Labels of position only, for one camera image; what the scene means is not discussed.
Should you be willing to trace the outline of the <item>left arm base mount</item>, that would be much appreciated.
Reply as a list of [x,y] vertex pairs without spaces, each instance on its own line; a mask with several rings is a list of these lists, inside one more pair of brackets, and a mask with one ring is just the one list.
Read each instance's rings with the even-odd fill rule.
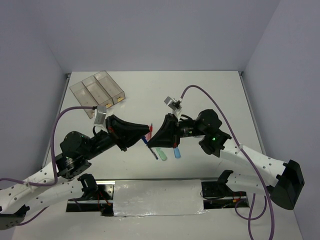
[[115,182],[95,180],[92,174],[83,174],[77,178],[81,183],[81,197],[72,197],[67,201],[67,213],[99,212],[101,216],[114,216]]

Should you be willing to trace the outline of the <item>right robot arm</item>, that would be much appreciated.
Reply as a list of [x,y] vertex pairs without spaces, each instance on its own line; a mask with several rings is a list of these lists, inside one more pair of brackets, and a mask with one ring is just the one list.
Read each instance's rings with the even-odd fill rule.
[[253,171],[245,175],[232,169],[222,172],[217,190],[223,196],[232,192],[256,193],[269,196],[286,210],[293,210],[305,185],[301,166],[294,160],[284,162],[268,157],[243,144],[237,144],[220,130],[222,122],[213,109],[201,111],[195,120],[178,120],[168,113],[160,129],[148,141],[150,148],[176,148],[182,138],[201,136],[201,149],[224,161]]

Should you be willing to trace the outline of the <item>blue gel pen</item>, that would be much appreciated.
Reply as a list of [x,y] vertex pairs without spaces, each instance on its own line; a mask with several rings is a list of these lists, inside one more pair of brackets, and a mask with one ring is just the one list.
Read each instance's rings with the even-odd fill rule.
[[159,158],[158,158],[157,154],[154,152],[154,150],[153,150],[152,148],[150,148],[150,147],[148,147],[148,149],[150,150],[150,152],[152,153],[152,155],[154,156],[154,158],[155,158],[156,160],[158,160]]

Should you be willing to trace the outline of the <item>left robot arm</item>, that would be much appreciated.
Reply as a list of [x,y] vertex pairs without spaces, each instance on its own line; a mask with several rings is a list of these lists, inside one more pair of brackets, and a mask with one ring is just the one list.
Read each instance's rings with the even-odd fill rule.
[[48,206],[63,200],[102,198],[92,174],[85,171],[91,160],[112,147],[121,151],[140,141],[150,129],[148,125],[130,123],[115,115],[104,119],[102,130],[89,137],[78,131],[69,132],[60,144],[61,153],[44,168],[23,181],[0,191],[0,228],[7,230],[28,223],[25,217],[42,213]]

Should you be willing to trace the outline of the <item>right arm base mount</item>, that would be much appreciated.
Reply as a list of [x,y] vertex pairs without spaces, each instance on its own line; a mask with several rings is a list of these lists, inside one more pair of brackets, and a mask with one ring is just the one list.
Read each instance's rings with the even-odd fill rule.
[[239,208],[248,208],[247,194],[244,191],[232,191],[227,183],[232,170],[225,170],[217,180],[201,182],[200,196],[205,210],[231,209],[237,204]]

